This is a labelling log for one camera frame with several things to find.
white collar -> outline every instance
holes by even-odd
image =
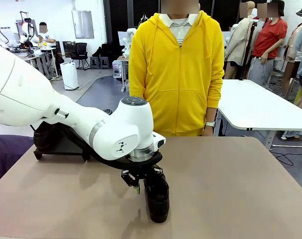
[[[189,23],[191,26],[193,26],[198,16],[199,14],[195,13],[189,14],[189,17],[187,18],[187,21],[185,23]],[[167,14],[160,14],[159,18],[167,27],[170,27],[172,24],[175,23],[174,21],[172,21],[172,19],[169,18]]]

logo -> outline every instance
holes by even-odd
[[[127,145],[126,143],[124,143],[124,142],[120,142],[119,143],[119,145],[120,145],[120,149],[119,150],[117,150],[117,152],[123,152],[123,146],[125,146],[125,145]]]

purple cloth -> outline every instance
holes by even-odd
[[[0,179],[32,145],[32,137],[0,135]]]

striped shirt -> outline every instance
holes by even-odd
[[[198,18],[198,14],[189,14],[188,18],[170,19],[167,14],[160,14],[161,21],[170,29],[179,45],[182,45],[187,33]]]

office chair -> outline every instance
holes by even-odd
[[[85,60],[87,62],[87,65],[90,67],[87,59],[88,59],[88,52],[87,52],[87,44],[86,43],[76,43],[76,51],[70,52],[72,62],[74,60],[79,61],[79,67],[77,69],[80,69],[80,60],[82,62],[82,69],[84,71],[88,70],[85,69],[85,66],[83,64],[83,61]]]

